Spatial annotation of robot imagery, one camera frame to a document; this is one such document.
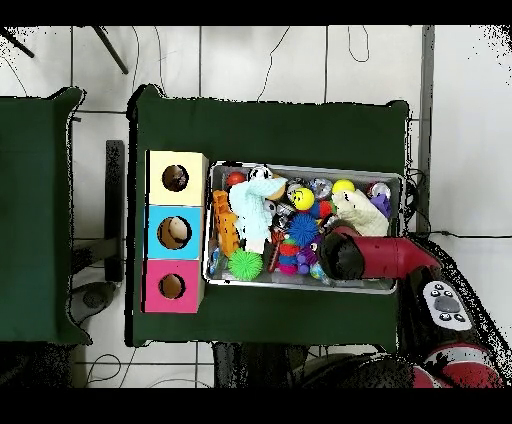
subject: light blue plush toy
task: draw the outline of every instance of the light blue plush toy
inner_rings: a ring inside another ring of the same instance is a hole
[[[286,178],[258,178],[231,187],[229,204],[238,217],[235,227],[240,239],[246,239],[246,246],[261,246],[265,239],[271,239],[272,214],[265,210],[265,197],[277,192],[286,181]]]

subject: yellow ball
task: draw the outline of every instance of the yellow ball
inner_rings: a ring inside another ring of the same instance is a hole
[[[292,203],[296,209],[300,211],[307,211],[315,202],[315,195],[309,188],[298,188],[293,191]]]
[[[354,183],[350,180],[338,180],[332,186],[332,192],[336,193],[340,190],[356,191]]]

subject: green spiky ball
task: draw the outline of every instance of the green spiky ball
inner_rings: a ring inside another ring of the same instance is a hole
[[[240,281],[251,281],[263,269],[261,255],[238,248],[229,257],[229,270]]]

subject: green table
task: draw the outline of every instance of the green table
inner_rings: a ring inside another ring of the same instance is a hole
[[[206,287],[193,315],[140,312],[144,152],[201,152],[234,160],[404,174],[404,101],[386,106],[164,99],[153,85],[129,102],[130,171],[126,341],[220,340],[380,344],[396,348],[397,297],[240,286]]]
[[[82,91],[0,98],[0,340],[89,343],[67,315],[67,122]]]

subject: orange toy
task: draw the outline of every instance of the orange toy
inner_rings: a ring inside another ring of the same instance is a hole
[[[219,244],[222,252],[229,258],[238,249],[238,234],[235,229],[237,216],[233,212],[220,214]]]
[[[238,249],[238,234],[235,229],[237,216],[230,211],[228,194],[222,190],[213,192],[213,212],[215,228],[219,234],[219,245],[228,258]]]

